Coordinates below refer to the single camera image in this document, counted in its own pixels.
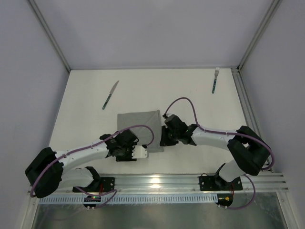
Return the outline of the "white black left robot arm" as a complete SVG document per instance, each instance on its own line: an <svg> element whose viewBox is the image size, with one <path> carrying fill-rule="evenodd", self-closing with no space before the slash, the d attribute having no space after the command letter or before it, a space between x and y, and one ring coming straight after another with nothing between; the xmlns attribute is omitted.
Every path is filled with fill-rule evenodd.
<svg viewBox="0 0 305 229"><path fill-rule="evenodd" d="M91 166L80 166L112 156L130 157L138 141L138 137L131 130L125 130L115 136L104 134L78 149L42 149L25 170L31 184L30 196L44 198L57 189L69 187L76 192L97 192L101 182L98 172Z"/></svg>

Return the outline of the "grey cloth napkin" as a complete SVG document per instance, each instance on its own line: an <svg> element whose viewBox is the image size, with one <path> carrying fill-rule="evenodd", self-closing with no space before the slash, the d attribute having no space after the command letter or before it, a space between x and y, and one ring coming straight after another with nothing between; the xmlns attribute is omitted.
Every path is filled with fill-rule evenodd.
<svg viewBox="0 0 305 229"><path fill-rule="evenodd" d="M117 129L122 130L124 128L145 125L152 129L154 133L153 142L148 145L152 139L150 130L146 127L132 128L131 131L138 137L138 145L147 145L148 153L161 153L164 148L160 146L162 137L162 123L160 110L149 112L136 112L136 113L124 113L117 114Z"/></svg>

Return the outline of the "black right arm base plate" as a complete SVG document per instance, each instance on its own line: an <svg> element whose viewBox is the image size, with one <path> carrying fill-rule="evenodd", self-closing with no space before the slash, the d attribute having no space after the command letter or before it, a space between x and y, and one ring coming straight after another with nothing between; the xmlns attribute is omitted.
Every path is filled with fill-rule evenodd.
<svg viewBox="0 0 305 229"><path fill-rule="evenodd" d="M235 178L231 182L227 182L223 180L217 174L201 174L198 177L199 186L201 191L241 191L243 190L243 185L241 182L241 178Z"/></svg>

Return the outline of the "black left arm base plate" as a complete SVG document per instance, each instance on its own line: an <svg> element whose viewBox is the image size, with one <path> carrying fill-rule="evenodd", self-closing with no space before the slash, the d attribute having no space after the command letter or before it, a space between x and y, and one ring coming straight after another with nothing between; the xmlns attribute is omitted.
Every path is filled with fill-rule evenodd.
<svg viewBox="0 0 305 229"><path fill-rule="evenodd" d="M114 190L115 177L101 177L99 180L94 180L87 187L80 187L85 192L91 193L106 193Z"/></svg>

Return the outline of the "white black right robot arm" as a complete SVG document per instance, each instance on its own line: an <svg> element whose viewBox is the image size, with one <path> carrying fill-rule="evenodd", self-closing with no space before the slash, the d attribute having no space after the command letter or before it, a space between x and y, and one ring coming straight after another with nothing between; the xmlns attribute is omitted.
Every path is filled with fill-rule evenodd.
<svg viewBox="0 0 305 229"><path fill-rule="evenodd" d="M187 125L178 116L164 114L161 146L178 143L192 146L212 146L227 150L233 160L222 164L212 176L218 190L228 188L231 182L243 175L256 176L271 155L268 145L249 127L241 126L235 132L208 130L198 124Z"/></svg>

